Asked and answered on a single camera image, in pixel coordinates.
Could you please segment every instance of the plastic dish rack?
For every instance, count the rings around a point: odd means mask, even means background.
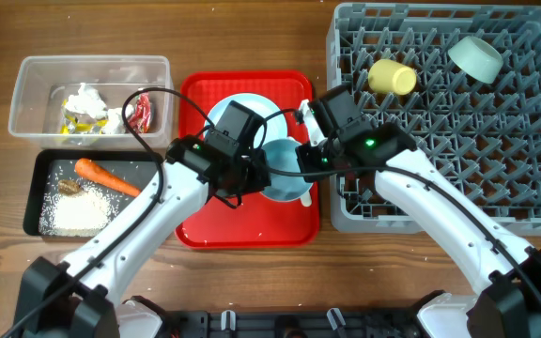
[[[493,84],[474,81],[449,59],[448,49],[466,36],[501,53]],[[416,70],[411,94],[369,91],[368,70],[382,58]],[[327,87],[340,84],[376,126],[393,121],[412,134],[497,222],[541,236],[541,7],[339,5],[327,35]],[[331,186],[332,224],[340,231],[423,231],[358,180],[333,177]]]

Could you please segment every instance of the carrot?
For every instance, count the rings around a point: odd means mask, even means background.
[[[80,177],[100,183],[102,186],[114,189],[117,192],[126,193],[129,196],[137,197],[141,193],[137,187],[115,177],[89,159],[78,160],[74,165],[74,171]]]

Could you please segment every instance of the clear plastic container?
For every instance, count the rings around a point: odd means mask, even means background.
[[[20,66],[9,112],[9,133],[44,148],[141,148],[130,134],[60,134],[62,102],[76,94],[81,83],[100,91],[108,108],[122,107],[139,88],[173,88],[170,64],[153,55],[29,56]],[[173,97],[149,93],[153,120],[143,139],[152,147],[167,147],[173,131]]]

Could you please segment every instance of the blue cup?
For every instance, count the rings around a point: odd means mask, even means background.
[[[277,139],[262,146],[266,152],[269,167],[286,172],[300,172],[296,148],[301,146],[292,138]],[[312,183],[304,181],[303,177],[286,177],[270,173],[270,186],[262,194],[276,202],[291,202],[297,199],[305,207],[312,205],[310,192]]]

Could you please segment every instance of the red wrapper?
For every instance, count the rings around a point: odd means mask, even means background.
[[[149,93],[139,95],[135,112],[129,118],[129,125],[139,133],[149,131],[151,125],[151,102],[149,101]]]

